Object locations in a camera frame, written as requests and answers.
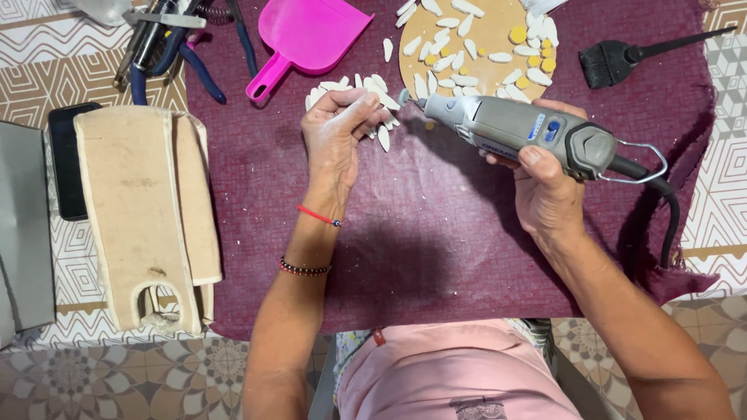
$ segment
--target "smartphone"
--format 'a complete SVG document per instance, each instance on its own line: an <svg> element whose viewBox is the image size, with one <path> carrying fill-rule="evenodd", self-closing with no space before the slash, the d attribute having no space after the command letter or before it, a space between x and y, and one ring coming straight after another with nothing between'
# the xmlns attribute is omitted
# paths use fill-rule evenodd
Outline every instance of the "smartphone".
<svg viewBox="0 0 747 420"><path fill-rule="evenodd" d="M57 179L57 197L60 217L76 221L88 218L83 198L81 167L78 162L78 138L72 119L76 115L100 109L96 102L85 102L49 112L49 139L52 143L52 161Z"/></svg>

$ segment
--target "hand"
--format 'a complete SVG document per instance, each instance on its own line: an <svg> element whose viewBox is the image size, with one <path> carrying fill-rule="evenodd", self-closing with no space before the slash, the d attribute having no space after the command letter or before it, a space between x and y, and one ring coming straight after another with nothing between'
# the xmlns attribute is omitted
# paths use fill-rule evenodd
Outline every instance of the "hand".
<svg viewBox="0 0 747 420"><path fill-rule="evenodd" d="M367 89L331 90L301 119L309 151L309 190L347 200L358 177L358 141L389 118L379 97Z"/></svg>
<svg viewBox="0 0 747 420"><path fill-rule="evenodd" d="M588 118L583 109L563 102L535 99L532 104ZM519 162L485 150L480 150L480 154L490 164L513 169L516 213L521 227L541 248L586 234L581 210L584 184L564 175L552 153L541 147L526 146L519 151Z"/></svg>

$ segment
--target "black cord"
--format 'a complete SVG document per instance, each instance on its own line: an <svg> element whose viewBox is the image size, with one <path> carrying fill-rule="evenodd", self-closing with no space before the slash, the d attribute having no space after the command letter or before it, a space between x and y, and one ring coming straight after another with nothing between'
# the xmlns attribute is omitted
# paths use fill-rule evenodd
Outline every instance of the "black cord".
<svg viewBox="0 0 747 420"><path fill-rule="evenodd" d="M612 162L610 162L610 166L608 166L607 169L625 176L629 176L632 179L644 179L645 177L651 175L651 172L649 172L645 167L618 155L615 155ZM666 202L669 204L669 226L666 229L664 242L661 245L661 257L659 263L662 268L668 268L669 252L672 250L672 242L675 240L677 227L680 224L680 202L677 200L677 196L675 196L672 185L669 184L666 179L658 176L650 181L647 181L646 185L655 189L656 191L659 191Z"/></svg>

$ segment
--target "rotary tool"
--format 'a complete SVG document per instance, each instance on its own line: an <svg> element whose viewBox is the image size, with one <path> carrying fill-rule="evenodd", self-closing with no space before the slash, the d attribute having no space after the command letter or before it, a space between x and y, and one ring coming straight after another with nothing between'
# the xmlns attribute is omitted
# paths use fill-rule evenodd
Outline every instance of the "rotary tool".
<svg viewBox="0 0 747 420"><path fill-rule="evenodd" d="M662 175L667 162L650 144L628 143L611 132L567 112L516 102L494 96L446 97L433 94L413 99L407 89L399 97L400 105L415 102L426 118L454 130L467 143L497 155L518 160L525 146L538 146L552 153L563 172L577 181L603 179L627 184L646 184L661 193L669 204L669 227L662 245L660 265L669 266L669 251L680 221L680 206L672 186ZM654 151L662 167L652 173L645 167L616 155L617 146L646 147ZM606 176L614 172L631 178Z"/></svg>

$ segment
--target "wooden round board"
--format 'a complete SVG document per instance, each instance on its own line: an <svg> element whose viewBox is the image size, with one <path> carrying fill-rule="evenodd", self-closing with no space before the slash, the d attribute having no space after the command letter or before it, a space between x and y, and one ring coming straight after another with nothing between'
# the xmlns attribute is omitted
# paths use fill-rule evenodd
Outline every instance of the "wooden round board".
<svg viewBox="0 0 747 420"><path fill-rule="evenodd" d="M513 54L513 49L516 47L509 40L509 32L511 28L517 25L521 25L526 28L526 15L524 8L521 6L518 0L469 0L470 3L478 6L485 12L485 16L481 19L474 18L470 31L465 37L457 35L457 26L449 31L450 41L447 47L450 50L450 54L458 53L459 51L465 52L464 67L467 67L469 72L467 75L477 77L480 83L477 84L477 90L483 95L493 96L495 91L499 88L499 84L508 76L514 69L521 69L522 74L525 74L529 68L527 64L527 57L521 57ZM436 22L448 18L455 17L460 22L464 20L468 15L455 10L451 7L451 0L436 0L438 6L441 8L443 15L437 17L428 10L425 10L423 6L418 5L418 9L415 14L405 24L404 30L402 31L402 39L400 40L400 72L402 73L402 79L405 86L410 90L412 96L415 97L415 73L420 73L423 80L427 83L427 73L431 67L427 66L423 61L418 61L418 56L421 49L426 41L433 42L433 36L437 32L444 28L436 26ZM405 56L403 54L404 47L412 40L417 37L422 37L421 44L415 49L415 53L411 56ZM471 39L474 41L477 49L486 49L488 55L495 52L507 52L513 56L509 63L500 64L490 61L487 57L477 57L475 61L472 60L470 55L467 53L464 47L464 40ZM555 48L552 48L551 57L555 59ZM446 70L436 73L436 77L439 80L443 80L451 77L455 72L448 67ZM529 100L539 98L544 92L545 87L539 84L529 83L529 87L523 90ZM452 90L445 87L438 87L438 94L443 96L452 96Z"/></svg>

